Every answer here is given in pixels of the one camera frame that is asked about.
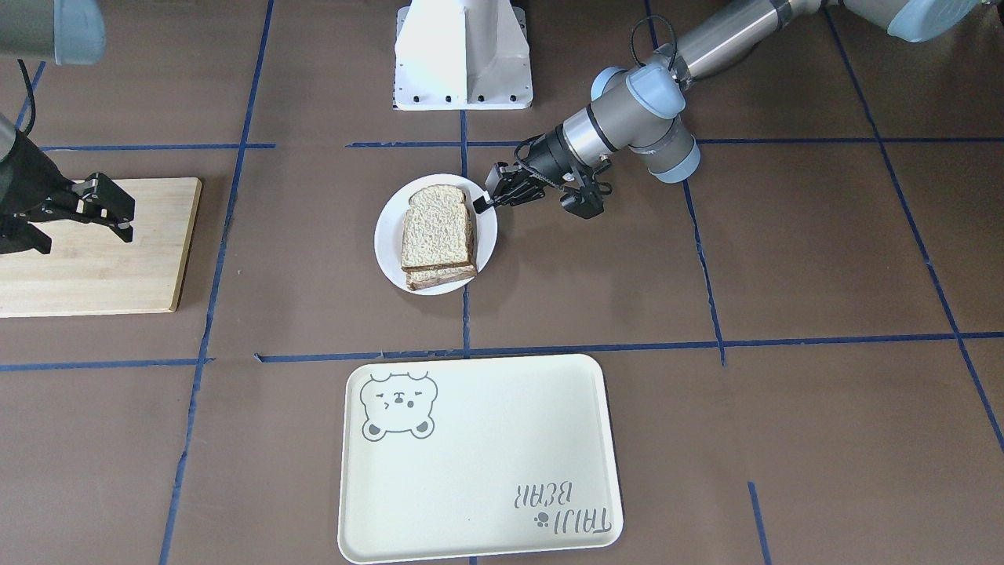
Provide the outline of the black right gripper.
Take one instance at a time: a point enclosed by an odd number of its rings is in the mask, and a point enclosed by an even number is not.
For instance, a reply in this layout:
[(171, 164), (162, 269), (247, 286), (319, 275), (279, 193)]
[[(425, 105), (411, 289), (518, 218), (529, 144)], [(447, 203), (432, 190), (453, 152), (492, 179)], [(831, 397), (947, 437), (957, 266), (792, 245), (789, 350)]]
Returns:
[(93, 223), (133, 242), (135, 199), (103, 173), (69, 181), (25, 133), (15, 133), (2, 158), (1, 189), (2, 254), (50, 253), (53, 240), (33, 221)]

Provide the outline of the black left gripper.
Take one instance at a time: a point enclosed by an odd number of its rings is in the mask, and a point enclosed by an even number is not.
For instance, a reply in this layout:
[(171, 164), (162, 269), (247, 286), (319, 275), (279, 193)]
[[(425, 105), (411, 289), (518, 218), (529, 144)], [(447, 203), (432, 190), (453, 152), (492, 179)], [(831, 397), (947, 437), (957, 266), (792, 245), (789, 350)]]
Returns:
[(494, 207), (508, 204), (516, 188), (516, 206), (542, 198), (546, 187), (562, 190), (563, 206), (580, 205), (581, 188), (567, 188), (566, 175), (573, 176), (574, 182), (580, 181), (581, 163), (571, 151), (563, 126), (556, 126), (551, 132), (522, 144), (527, 144), (529, 150), (525, 157), (519, 154), (521, 146), (514, 150), (518, 165), (505, 162), (492, 164), (484, 183), (483, 195), (473, 202), (474, 211), (482, 214)]

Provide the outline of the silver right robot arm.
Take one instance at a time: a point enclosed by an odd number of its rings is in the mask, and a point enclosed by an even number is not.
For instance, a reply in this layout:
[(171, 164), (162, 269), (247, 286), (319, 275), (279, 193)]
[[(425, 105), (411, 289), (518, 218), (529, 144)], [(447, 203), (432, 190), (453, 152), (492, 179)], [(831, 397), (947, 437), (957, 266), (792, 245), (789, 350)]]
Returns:
[(96, 1), (4, 1), (2, 56), (17, 60), (30, 106), (25, 126), (1, 119), (1, 253), (48, 254), (53, 240), (38, 223), (73, 221), (110, 228), (133, 240), (135, 199), (103, 173), (65, 177), (29, 139), (37, 115), (25, 60), (95, 64), (104, 55), (105, 24)]

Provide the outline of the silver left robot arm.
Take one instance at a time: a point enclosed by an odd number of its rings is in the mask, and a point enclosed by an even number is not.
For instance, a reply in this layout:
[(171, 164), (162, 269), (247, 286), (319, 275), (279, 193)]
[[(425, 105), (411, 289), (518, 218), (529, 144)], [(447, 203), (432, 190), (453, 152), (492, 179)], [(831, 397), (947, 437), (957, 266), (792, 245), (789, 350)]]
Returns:
[(555, 189), (565, 211), (595, 217), (612, 193), (600, 175), (610, 156), (624, 149), (660, 182), (685, 181), (700, 163), (698, 143), (682, 122), (687, 90), (824, 7), (824, 1), (732, 1), (634, 67), (603, 69), (587, 106), (552, 131), (518, 144), (513, 163), (493, 166), (474, 211), (518, 206)]

